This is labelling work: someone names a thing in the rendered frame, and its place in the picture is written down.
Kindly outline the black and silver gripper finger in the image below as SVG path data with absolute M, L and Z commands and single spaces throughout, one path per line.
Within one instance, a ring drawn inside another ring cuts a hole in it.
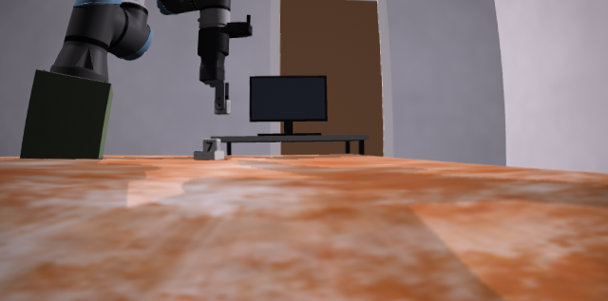
M 229 86 L 230 83 L 225 83 L 225 100 L 229 100 Z M 215 87 L 215 85 L 210 85 L 210 87 Z
M 225 109 L 225 80 L 204 81 L 205 85 L 215 85 L 215 109 Z

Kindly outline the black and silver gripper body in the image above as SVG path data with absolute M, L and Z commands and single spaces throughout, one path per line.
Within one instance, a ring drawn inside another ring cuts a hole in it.
M 224 60 L 229 55 L 229 38 L 252 36 L 251 15 L 246 22 L 231 22 L 227 9 L 204 9 L 199 13 L 199 80 L 225 80 Z

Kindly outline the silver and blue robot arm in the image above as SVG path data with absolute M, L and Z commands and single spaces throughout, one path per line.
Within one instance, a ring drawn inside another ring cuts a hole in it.
M 230 11 L 231 0 L 157 0 L 157 6 L 164 15 Z M 144 0 L 76 0 L 63 47 L 49 72 L 108 82 L 108 52 L 132 61 L 149 49 L 153 32 L 147 16 Z

